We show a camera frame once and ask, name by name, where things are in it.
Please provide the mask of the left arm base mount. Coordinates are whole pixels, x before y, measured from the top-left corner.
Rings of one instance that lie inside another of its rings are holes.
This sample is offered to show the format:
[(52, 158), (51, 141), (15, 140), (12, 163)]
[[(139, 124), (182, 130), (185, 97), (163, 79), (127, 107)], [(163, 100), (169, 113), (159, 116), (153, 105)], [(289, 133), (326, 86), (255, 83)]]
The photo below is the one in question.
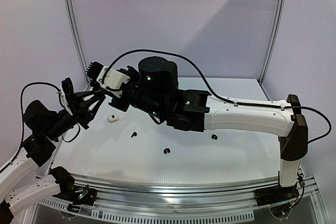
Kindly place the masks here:
[(53, 195), (53, 197), (72, 202), (73, 205), (93, 206), (97, 199), (98, 191), (89, 185), (77, 186), (73, 189)]

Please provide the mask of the white earbud charging case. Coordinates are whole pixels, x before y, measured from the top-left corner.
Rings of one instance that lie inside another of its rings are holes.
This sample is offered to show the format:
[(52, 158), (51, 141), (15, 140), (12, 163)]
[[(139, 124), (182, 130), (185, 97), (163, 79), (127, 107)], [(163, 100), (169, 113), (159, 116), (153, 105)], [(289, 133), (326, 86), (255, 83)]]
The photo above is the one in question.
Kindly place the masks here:
[(109, 123), (114, 123), (119, 120), (119, 115), (118, 114), (111, 114), (107, 117), (107, 120)]

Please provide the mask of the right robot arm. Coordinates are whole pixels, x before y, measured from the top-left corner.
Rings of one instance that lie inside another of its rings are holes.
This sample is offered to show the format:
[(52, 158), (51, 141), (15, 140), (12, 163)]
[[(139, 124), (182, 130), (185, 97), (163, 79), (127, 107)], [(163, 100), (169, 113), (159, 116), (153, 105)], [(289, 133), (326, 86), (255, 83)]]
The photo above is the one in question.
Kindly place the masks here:
[(273, 102), (227, 99), (211, 88), (181, 90), (177, 65), (162, 57), (142, 59), (138, 68), (106, 67), (101, 82), (114, 95), (111, 105), (132, 106), (156, 123), (182, 131), (243, 130), (276, 135), (280, 143), (279, 184), (271, 190), (276, 201), (291, 194), (301, 159), (308, 151), (308, 125), (297, 96)]

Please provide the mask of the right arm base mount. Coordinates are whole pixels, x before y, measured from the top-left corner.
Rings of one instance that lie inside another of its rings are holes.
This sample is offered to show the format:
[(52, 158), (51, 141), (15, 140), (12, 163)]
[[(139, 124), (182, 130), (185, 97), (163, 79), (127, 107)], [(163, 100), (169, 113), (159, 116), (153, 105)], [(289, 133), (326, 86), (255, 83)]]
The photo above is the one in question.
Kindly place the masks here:
[(254, 195), (257, 206), (265, 206), (294, 199), (299, 196), (299, 192), (297, 186), (281, 187), (275, 185), (256, 189)]

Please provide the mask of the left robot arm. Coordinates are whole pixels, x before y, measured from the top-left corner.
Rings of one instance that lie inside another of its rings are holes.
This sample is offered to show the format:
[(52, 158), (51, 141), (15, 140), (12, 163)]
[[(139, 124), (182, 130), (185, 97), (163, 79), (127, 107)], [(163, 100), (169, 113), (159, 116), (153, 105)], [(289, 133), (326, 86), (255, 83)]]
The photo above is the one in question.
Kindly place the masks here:
[(90, 186), (78, 187), (75, 179), (63, 167), (52, 168), (44, 177), (19, 189), (14, 187), (27, 174), (42, 167), (56, 149), (54, 142), (78, 124), (88, 129), (105, 99), (92, 91), (64, 94), (64, 108), (59, 112), (47, 109), (39, 100), (31, 102), (24, 115), (24, 123), (32, 134), (26, 138), (13, 161), (1, 168), (1, 223), (10, 223), (27, 207), (50, 196), (73, 205), (93, 206), (97, 191)]

